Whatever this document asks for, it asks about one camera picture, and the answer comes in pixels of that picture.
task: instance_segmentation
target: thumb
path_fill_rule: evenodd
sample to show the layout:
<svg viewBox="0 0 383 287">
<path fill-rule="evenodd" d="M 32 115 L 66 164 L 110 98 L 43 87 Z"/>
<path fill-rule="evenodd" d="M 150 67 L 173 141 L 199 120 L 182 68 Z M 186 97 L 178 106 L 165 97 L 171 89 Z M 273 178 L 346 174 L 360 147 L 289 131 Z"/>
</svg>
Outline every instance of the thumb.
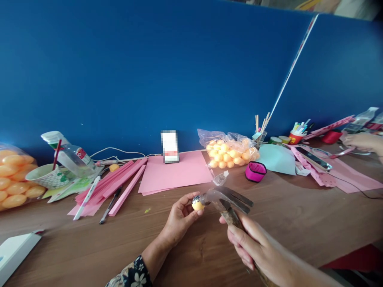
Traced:
<svg viewBox="0 0 383 287">
<path fill-rule="evenodd" d="M 184 221 L 186 223 L 186 227 L 189 228 L 192 226 L 194 222 L 197 221 L 198 218 L 200 218 L 203 214 L 203 209 L 200 210 L 194 210 L 192 213 L 190 213 L 188 216 L 184 218 Z"/>
<path fill-rule="evenodd" d="M 228 226 L 229 231 L 233 234 L 235 241 L 242 246 L 243 249 L 249 253 L 249 255 L 257 261 L 261 254 L 261 246 L 255 242 L 246 232 L 242 229 L 230 224 Z"/>
</svg>

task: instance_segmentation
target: bag of orange plastic eggs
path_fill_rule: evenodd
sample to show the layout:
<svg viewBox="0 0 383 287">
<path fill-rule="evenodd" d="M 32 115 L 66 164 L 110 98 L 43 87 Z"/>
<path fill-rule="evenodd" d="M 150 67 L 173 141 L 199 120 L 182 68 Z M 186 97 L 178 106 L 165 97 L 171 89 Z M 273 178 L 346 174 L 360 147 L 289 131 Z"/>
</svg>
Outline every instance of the bag of orange plastic eggs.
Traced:
<svg viewBox="0 0 383 287">
<path fill-rule="evenodd" d="M 21 149 L 0 142 L 0 211 L 40 199 L 46 188 L 25 176 L 37 168 L 36 160 Z"/>
<path fill-rule="evenodd" d="M 237 133 L 227 133 L 198 129 L 199 143 L 209 154 L 210 168 L 228 169 L 247 165 L 259 159 L 255 142 Z"/>
</svg>

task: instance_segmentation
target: black cable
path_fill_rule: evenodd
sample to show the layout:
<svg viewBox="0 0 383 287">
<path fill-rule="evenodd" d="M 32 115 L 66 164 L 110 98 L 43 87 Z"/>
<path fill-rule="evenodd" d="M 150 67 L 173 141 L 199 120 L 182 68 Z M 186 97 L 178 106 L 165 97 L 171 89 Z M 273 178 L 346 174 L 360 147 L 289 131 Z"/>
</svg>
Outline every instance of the black cable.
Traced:
<svg viewBox="0 0 383 287">
<path fill-rule="evenodd" d="M 369 197 L 367 194 L 365 194 L 363 191 L 361 191 L 357 186 L 353 185 L 352 183 L 349 183 L 348 181 L 345 181 L 344 179 L 341 179 L 339 177 L 336 177 L 335 175 L 332 175 L 330 172 L 329 174 L 337 179 L 343 180 L 345 183 L 351 184 L 353 187 L 356 187 L 363 195 L 369 199 L 383 199 L 383 197 Z"/>
</svg>

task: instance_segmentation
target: plastic bottle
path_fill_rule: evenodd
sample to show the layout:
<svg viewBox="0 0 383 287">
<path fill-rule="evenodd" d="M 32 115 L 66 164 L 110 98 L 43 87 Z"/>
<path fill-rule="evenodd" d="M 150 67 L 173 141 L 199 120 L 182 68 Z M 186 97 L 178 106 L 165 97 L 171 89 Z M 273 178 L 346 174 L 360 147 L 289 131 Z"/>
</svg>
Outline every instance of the plastic bottle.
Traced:
<svg viewBox="0 0 383 287">
<path fill-rule="evenodd" d="M 53 131 L 41 135 L 54 150 L 57 149 L 61 140 L 61 146 L 57 160 L 77 177 L 88 177 L 95 173 L 96 166 L 85 151 L 76 145 L 72 145 L 61 132 Z"/>
<path fill-rule="evenodd" d="M 375 116 L 375 111 L 379 108 L 370 107 L 367 111 L 356 116 L 355 120 L 349 123 L 343 130 L 349 134 L 355 134 L 361 130 L 366 123 L 372 120 Z"/>
<path fill-rule="evenodd" d="M 371 122 L 366 125 L 368 132 L 376 132 L 383 126 L 383 112 L 378 114 Z"/>
</svg>

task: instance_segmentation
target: person's left hand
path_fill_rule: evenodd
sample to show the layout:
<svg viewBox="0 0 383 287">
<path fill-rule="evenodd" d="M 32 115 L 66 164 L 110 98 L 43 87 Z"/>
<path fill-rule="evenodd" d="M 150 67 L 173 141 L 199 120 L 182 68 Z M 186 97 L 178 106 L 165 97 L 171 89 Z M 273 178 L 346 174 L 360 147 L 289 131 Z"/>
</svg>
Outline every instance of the person's left hand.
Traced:
<svg viewBox="0 0 383 287">
<path fill-rule="evenodd" d="M 173 204 L 168 221 L 159 235 L 171 247 L 176 246 L 188 228 L 202 216 L 203 209 L 194 210 L 191 204 L 188 204 L 197 195 L 199 195 L 199 191 L 188 193 Z"/>
</svg>

